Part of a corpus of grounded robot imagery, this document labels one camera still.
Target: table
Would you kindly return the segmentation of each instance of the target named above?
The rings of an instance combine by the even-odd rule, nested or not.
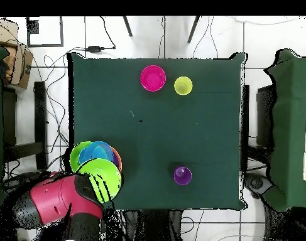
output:
[[[106,141],[123,161],[116,209],[230,208],[240,210],[239,115],[244,53],[228,60],[100,59],[68,54],[70,147]],[[139,82],[142,69],[161,66],[158,92]],[[177,77],[193,90],[177,95]],[[192,171],[187,186],[176,166]]]
[[[278,212],[291,207],[306,208],[306,181],[303,180],[306,58],[289,49],[279,50],[275,62],[265,72],[270,75],[273,85],[258,90],[258,98],[268,99],[263,108],[271,111],[273,127],[271,129],[271,123],[263,126],[265,132],[261,132],[259,141],[270,147],[249,147],[248,155],[269,164],[266,175],[273,186],[263,194],[269,206]]]

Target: table leg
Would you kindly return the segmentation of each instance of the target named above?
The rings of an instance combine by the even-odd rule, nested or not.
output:
[[[42,143],[42,151],[35,156],[36,168],[47,169],[46,151],[46,91],[44,82],[35,82],[35,142]]]
[[[124,22],[125,22],[125,25],[126,25],[126,28],[128,30],[128,34],[129,34],[129,37],[132,37],[132,33],[131,33],[131,30],[130,30],[130,27],[129,27],[129,23],[128,23],[128,19],[127,19],[127,16],[123,16],[124,18]]]
[[[195,28],[196,28],[196,25],[199,19],[200,19],[200,16],[195,16],[194,23],[193,23],[192,29],[190,30],[190,36],[189,36],[187,43],[190,43],[190,41],[192,41],[192,37],[194,35],[194,31],[195,31]]]

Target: cardboard box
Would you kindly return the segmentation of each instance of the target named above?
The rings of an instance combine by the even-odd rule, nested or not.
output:
[[[15,22],[0,19],[0,45],[17,47],[18,25]]]
[[[26,48],[25,45],[22,46],[22,51],[24,53],[24,58],[16,57],[16,62],[19,62],[21,65],[17,66],[15,64],[13,79],[16,81],[18,80],[18,84],[14,84],[13,82],[9,85],[7,85],[8,88],[13,88],[17,90],[18,92],[22,92],[28,88],[29,78],[30,78],[30,72],[31,72],[31,65],[33,60],[33,55],[30,53]]]
[[[3,46],[10,53],[4,59],[9,67],[4,81],[11,85],[19,85],[26,46],[21,45],[18,41],[18,25],[16,23],[0,19],[0,46]]]

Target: electrical wire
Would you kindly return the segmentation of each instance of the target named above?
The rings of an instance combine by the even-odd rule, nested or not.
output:
[[[278,25],[278,24],[282,24],[282,23],[286,23],[286,22],[290,22],[290,21],[293,21],[293,20],[296,20],[298,18],[293,18],[293,19],[290,19],[290,20],[286,20],[286,21],[280,21],[280,22],[276,22],[276,23],[269,23],[269,24],[261,24],[261,23],[256,23],[256,22],[252,22],[252,21],[237,21],[238,23],[249,23],[249,24],[254,24],[254,25],[259,25],[259,26],[271,26],[271,25]]]
[[[13,40],[13,41],[17,41],[18,44],[21,44],[21,43],[19,42],[19,40],[18,40],[18,39],[8,30],[8,29],[6,29],[6,28],[5,28],[4,26],[2,26],[2,25],[0,25],[0,27],[2,27],[2,28],[4,28],[5,30],[7,30],[7,31],[14,37],[15,40]],[[68,52],[70,52],[70,51],[72,51],[72,50],[74,50],[74,49],[76,49],[76,48],[81,48],[81,47],[75,47],[75,48],[69,50]],[[37,69],[38,69],[38,73],[39,73],[39,76],[40,76],[40,79],[41,79],[42,82],[48,80],[50,74],[52,73],[52,71],[54,71],[55,63],[61,58],[61,57],[59,57],[55,62],[53,62],[52,58],[51,58],[50,56],[47,56],[47,57],[49,57],[49,58],[52,60],[52,62],[53,62],[53,63],[51,64],[51,67],[53,66],[53,70],[50,72],[50,74],[48,75],[47,79],[46,79],[46,80],[43,80],[43,79],[42,79],[41,72],[40,72],[40,68],[39,68],[39,66],[38,66],[38,64],[37,64],[37,62],[36,62],[35,57],[33,56],[33,54],[32,54],[32,57],[33,57],[33,59],[34,59],[34,61],[35,61],[35,64],[36,64],[36,67],[37,67]],[[65,76],[65,73],[64,73],[60,78],[58,78],[57,80],[55,80],[54,82],[52,82],[52,83],[46,88],[46,94],[47,94],[47,96],[48,96],[48,98],[49,98],[49,102],[50,102],[50,104],[51,104],[51,107],[52,107],[52,110],[53,110],[54,115],[53,115],[49,110],[46,110],[46,111],[47,111],[49,114],[51,114],[51,115],[55,118],[55,120],[56,120],[56,122],[57,122],[57,124],[58,124],[58,130],[57,130],[57,131],[58,131],[58,136],[60,137],[60,155],[61,155],[61,150],[62,150],[62,147],[61,147],[61,146],[62,146],[62,145],[61,145],[62,142],[61,142],[61,141],[64,141],[64,142],[66,143],[66,145],[68,145],[67,139],[66,139],[66,138],[64,137],[64,135],[60,132],[60,126],[61,126],[61,123],[62,123],[63,118],[64,118],[64,116],[65,116],[65,108],[64,108],[64,106],[63,106],[61,103],[57,102],[56,100],[54,100],[53,98],[50,97],[50,95],[49,95],[49,93],[48,93],[48,89],[49,89],[49,87],[50,87],[52,84],[54,84],[55,82],[57,82],[57,81],[59,81],[61,78],[63,78],[63,77]],[[53,106],[53,104],[52,104],[52,101],[56,102],[57,104],[59,104],[59,105],[63,108],[63,117],[62,117],[60,123],[58,122],[58,117],[57,117],[57,115],[56,115],[56,113],[55,113],[55,109],[54,109],[54,106]],[[51,153],[51,152],[53,151],[54,145],[55,145],[55,142],[53,143],[52,149],[51,149],[51,151],[50,151],[49,153]]]
[[[275,238],[269,238],[269,237],[260,237],[258,235],[228,235],[226,237],[220,238],[218,241],[221,241],[221,240],[226,239],[228,237],[259,237],[259,238],[263,238],[263,239],[283,241],[282,239],[275,239]]]
[[[255,167],[255,168],[247,169],[247,170],[246,170],[246,172],[248,172],[248,171],[252,171],[252,170],[259,170],[259,169],[263,169],[263,168],[266,168],[266,167],[267,167],[267,165],[265,165],[265,166]]]
[[[191,219],[191,221],[192,221],[192,223],[193,223],[193,227],[192,227],[190,230],[188,230],[188,231],[180,232],[181,234],[182,234],[182,233],[189,233],[189,232],[191,232],[191,231],[193,230],[193,228],[195,227],[195,223],[194,223],[193,219]]]
[[[194,55],[195,55],[195,51],[196,51],[196,48],[198,47],[198,45],[200,44],[200,42],[202,41],[202,39],[204,38],[207,30],[209,29],[209,25],[210,25],[210,16],[209,16],[209,21],[207,22],[207,27],[206,27],[206,31],[205,33],[203,34],[203,36],[201,37],[200,41],[197,43],[195,49],[194,49],[194,52],[193,52],[193,58],[194,58]]]
[[[195,234],[195,241],[197,240],[197,233],[198,233],[198,231],[199,231],[200,222],[202,221],[202,217],[203,217],[204,212],[205,212],[205,210],[203,210],[202,215],[200,216],[199,225],[197,226],[197,230],[196,230],[196,234]]]
[[[213,16],[212,21],[210,22],[210,30],[211,30],[211,28],[212,28],[212,24],[213,24],[214,17],[215,17],[215,16]],[[216,58],[218,58],[218,57],[219,57],[219,54],[218,54],[218,52],[217,52],[216,43],[215,43],[215,41],[214,41],[214,39],[213,39],[213,36],[212,36],[212,33],[211,33],[211,32],[210,32],[210,37],[212,38],[214,48],[216,49]]]
[[[12,170],[9,172],[9,176],[10,176],[11,178],[13,178],[13,176],[12,176],[13,171],[14,171],[16,168],[18,168],[18,167],[20,166],[20,164],[21,164],[19,160],[15,160],[15,161],[18,162],[18,165],[15,166],[14,168],[12,168]]]
[[[114,45],[112,48],[105,48],[105,49],[116,49],[116,46],[115,46],[114,42],[112,41],[112,39],[110,38],[110,36],[109,36],[109,34],[108,34],[108,31],[107,31],[107,29],[106,29],[106,22],[105,22],[104,18],[103,18],[102,16],[99,16],[99,17],[100,17],[100,18],[102,19],[102,21],[104,22],[104,29],[105,29],[105,32],[107,33],[108,38],[110,39],[112,45]]]
[[[163,29],[164,29],[164,26],[163,26],[163,19],[164,19],[164,16],[161,16],[161,26],[162,26]],[[161,47],[161,41],[162,41],[163,37],[164,37],[164,35],[162,35],[162,37],[160,38],[160,47]],[[159,49],[158,49],[158,58],[160,57],[160,47],[159,47]]]

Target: black cable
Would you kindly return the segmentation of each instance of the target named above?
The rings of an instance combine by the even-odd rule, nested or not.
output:
[[[52,82],[52,83],[47,87],[47,89],[46,89],[46,94],[47,94],[48,98],[49,98],[50,100],[53,100],[53,101],[56,102],[57,104],[59,104],[59,105],[62,107],[62,109],[63,109],[63,116],[62,116],[61,121],[60,121],[60,123],[59,123],[59,122],[58,122],[57,115],[56,115],[56,113],[55,113],[55,109],[54,109],[53,104],[52,104],[52,101],[50,101],[50,104],[51,104],[51,106],[52,106],[53,113],[54,113],[55,115],[52,115],[50,111],[48,111],[48,112],[49,112],[49,114],[51,114],[52,116],[54,116],[54,118],[55,118],[55,120],[56,120],[56,122],[57,122],[57,125],[58,125],[57,132],[58,132],[58,135],[60,136],[60,147],[61,147],[61,140],[64,141],[64,142],[68,145],[68,140],[67,140],[67,139],[64,137],[64,135],[60,132],[60,126],[61,126],[61,124],[62,124],[63,118],[65,117],[65,107],[64,107],[60,102],[57,102],[56,100],[54,100],[53,98],[51,98],[50,95],[49,95],[49,93],[48,93],[48,90],[49,90],[49,88],[50,88],[51,85],[53,85],[55,82],[57,82],[57,81],[59,81],[60,79],[62,79],[62,78],[65,76],[65,73],[66,73],[66,69],[65,69],[64,74],[63,74],[60,78],[58,78],[57,80],[55,80],[54,82]]]
[[[51,58],[50,56],[48,56],[48,55],[45,55],[45,56],[43,57],[43,62],[44,62],[44,64],[45,64],[45,66],[48,67],[48,66],[46,65],[46,63],[45,63],[45,58],[46,58],[46,57],[49,57],[49,59],[51,59],[51,61],[52,61],[52,64],[54,65],[55,62],[53,62],[52,58]],[[54,69],[55,69],[55,66],[53,66],[53,68],[52,68],[51,72],[49,73],[48,77],[46,78],[45,82],[49,79],[49,76],[50,76],[51,73],[54,71]]]
[[[9,162],[7,163],[7,165],[8,165],[8,179],[9,179]]]
[[[166,58],[166,56],[165,56],[165,48],[166,48],[166,40],[165,40],[165,38],[166,38],[166,16],[164,16],[164,58]]]
[[[161,16],[161,26],[164,29],[163,20],[164,20],[164,16]],[[161,40],[163,39],[163,37],[164,37],[164,35],[162,35],[161,38],[160,38],[160,47],[161,47]],[[160,57],[160,47],[158,48],[158,58]]]
[[[263,168],[266,168],[266,167],[267,167],[267,165],[265,165],[265,166],[255,167],[255,168],[247,169],[247,170],[246,170],[246,172],[248,172],[248,171],[252,171],[252,170],[263,169]]]
[[[10,172],[9,172],[9,176],[12,178],[13,176],[12,176],[12,172],[16,169],[16,168],[18,168],[19,166],[20,166],[20,161],[19,160],[15,160],[15,161],[17,161],[18,162],[18,165],[17,166],[15,166]]]
[[[8,174],[8,176],[9,176],[9,172],[6,172],[6,171],[5,171],[5,173]],[[12,174],[15,175],[15,176],[18,176],[18,175],[19,175],[19,174],[15,174],[15,173],[12,173]],[[9,178],[8,178],[8,179],[9,179]]]
[[[199,44],[200,44],[200,42],[202,41],[203,37],[205,36],[205,34],[206,34],[207,30],[209,29],[209,25],[210,25],[210,16],[209,16],[209,22],[207,23],[207,28],[206,28],[206,31],[205,31],[205,33],[203,34],[203,36],[201,37],[200,41],[197,43],[197,45],[196,45],[195,49],[194,49],[194,52],[193,52],[193,57],[194,57],[194,55],[195,55],[196,48],[198,47],[198,45],[199,45]]]
[[[188,231],[185,231],[185,232],[180,232],[180,233],[189,233],[189,232],[191,232],[191,231],[193,230],[193,228],[195,227],[195,223],[194,223],[194,220],[193,220],[193,219],[191,219],[190,217],[182,217],[182,219],[184,219],[184,218],[188,218],[188,219],[190,219],[190,220],[192,221],[192,223],[193,223],[193,227],[192,227],[190,230],[188,230]]]
[[[61,158],[62,156],[63,156],[63,155],[60,155],[59,157],[53,159],[53,160],[51,161],[51,163],[48,165],[48,167],[46,168],[46,170],[48,170],[49,167],[50,167],[57,159]]]
[[[212,23],[213,23],[214,17],[215,17],[215,16],[213,16],[212,21],[210,22],[210,30],[211,30],[211,28],[212,28]],[[215,47],[215,49],[216,49],[216,58],[218,58],[218,57],[219,57],[219,54],[218,54],[218,52],[217,52],[216,43],[214,42],[214,39],[213,39],[213,36],[212,36],[212,33],[211,33],[211,32],[210,32],[210,37],[212,38],[213,45],[214,45],[214,47]]]
[[[200,216],[199,225],[197,226],[197,230],[196,230],[196,234],[195,234],[195,241],[197,240],[197,232],[199,231],[200,222],[202,221],[202,217],[203,217],[204,212],[205,212],[205,210],[203,210],[202,215]]]
[[[108,38],[110,39],[112,45],[114,45],[112,48],[105,48],[105,49],[116,49],[116,46],[115,46],[114,42],[112,41],[112,39],[110,38],[110,36],[109,36],[109,34],[108,34],[108,31],[107,31],[107,29],[106,29],[106,22],[105,22],[104,18],[103,18],[102,16],[99,16],[99,17],[100,17],[100,18],[102,19],[102,21],[104,22],[105,32],[107,33]]]

